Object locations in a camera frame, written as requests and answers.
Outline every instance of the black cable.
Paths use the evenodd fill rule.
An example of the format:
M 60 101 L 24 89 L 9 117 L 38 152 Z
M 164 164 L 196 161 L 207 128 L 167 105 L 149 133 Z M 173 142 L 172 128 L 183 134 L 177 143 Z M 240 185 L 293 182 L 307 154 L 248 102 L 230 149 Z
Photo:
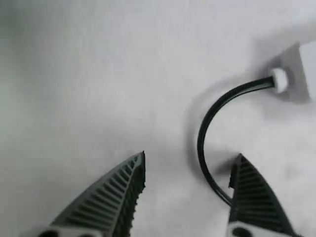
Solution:
M 217 114 L 217 112 L 228 102 L 233 100 L 234 98 L 252 92 L 252 91 L 257 91 L 257 90 L 262 90 L 266 88 L 271 88 L 274 87 L 274 82 L 272 77 L 268 78 L 263 78 L 255 81 L 251 81 L 248 83 L 245 83 L 243 85 L 240 85 L 226 94 L 224 94 L 221 98 L 219 98 L 213 105 L 212 107 L 208 110 L 206 113 L 201 127 L 198 132 L 198 137 L 197 137 L 197 156 L 198 156 L 198 161 L 201 167 L 201 170 L 210 185 L 210 187 L 213 189 L 213 191 L 229 206 L 232 204 L 232 199 L 218 186 L 218 184 L 215 182 L 214 178 L 210 174 L 206 162 L 205 162 L 205 157 L 204 157 L 204 141 L 205 141 L 205 136 L 207 129 L 213 120 L 214 116 Z

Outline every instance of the white surface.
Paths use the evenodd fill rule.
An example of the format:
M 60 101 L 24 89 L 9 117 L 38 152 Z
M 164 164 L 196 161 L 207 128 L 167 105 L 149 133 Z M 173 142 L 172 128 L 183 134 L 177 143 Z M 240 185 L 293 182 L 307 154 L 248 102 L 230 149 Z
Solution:
M 314 0 L 2 0 L 0 229 L 48 224 L 89 184 L 145 150 L 132 236 L 225 236 L 229 209 L 196 163 L 208 107 L 316 39 Z M 295 229 L 316 235 L 316 109 L 257 92 L 214 119 L 206 157 L 238 152 Z
M 309 96 L 312 100 L 316 99 L 316 67 L 315 67 L 315 55 L 316 55 L 316 41 L 302 45 L 300 47 L 300 53 L 302 57 L 302 63 L 304 67 L 304 73 L 306 77 L 307 89 Z

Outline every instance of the white connector plug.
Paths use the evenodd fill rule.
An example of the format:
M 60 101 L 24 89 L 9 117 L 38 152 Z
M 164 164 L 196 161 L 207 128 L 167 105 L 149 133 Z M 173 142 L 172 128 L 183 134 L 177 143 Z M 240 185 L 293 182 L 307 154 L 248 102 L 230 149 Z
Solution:
M 295 44 L 280 56 L 280 68 L 271 70 L 276 93 L 287 91 L 293 101 L 316 100 L 316 41 Z
M 270 75 L 273 77 L 273 81 L 275 83 L 275 92 L 285 92 L 288 88 L 288 77 L 286 71 L 282 68 L 273 68 L 270 71 Z

